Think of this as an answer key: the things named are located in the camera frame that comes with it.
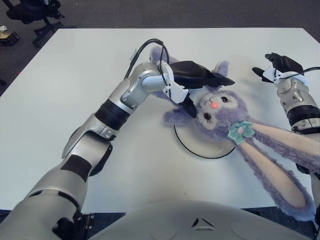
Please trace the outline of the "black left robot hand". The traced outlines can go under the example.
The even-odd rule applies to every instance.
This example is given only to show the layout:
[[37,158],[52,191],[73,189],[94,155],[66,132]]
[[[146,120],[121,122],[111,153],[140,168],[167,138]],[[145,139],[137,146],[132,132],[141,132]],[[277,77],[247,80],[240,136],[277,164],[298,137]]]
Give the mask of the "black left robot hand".
[[186,99],[179,105],[192,117],[197,116],[195,103],[197,94],[201,89],[215,91],[224,86],[231,86],[235,81],[228,78],[229,62],[223,60],[215,66],[214,70],[193,61],[178,61],[170,64],[173,70],[174,81],[188,89]]

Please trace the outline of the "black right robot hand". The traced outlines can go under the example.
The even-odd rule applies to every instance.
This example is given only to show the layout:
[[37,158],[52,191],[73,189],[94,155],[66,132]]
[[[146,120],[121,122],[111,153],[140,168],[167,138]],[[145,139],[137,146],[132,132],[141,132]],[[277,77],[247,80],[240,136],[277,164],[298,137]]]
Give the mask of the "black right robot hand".
[[293,75],[304,75],[302,65],[285,55],[272,52],[265,54],[264,57],[272,63],[271,67],[266,70],[259,67],[252,68],[252,71],[263,82],[278,84],[281,80],[290,78]]

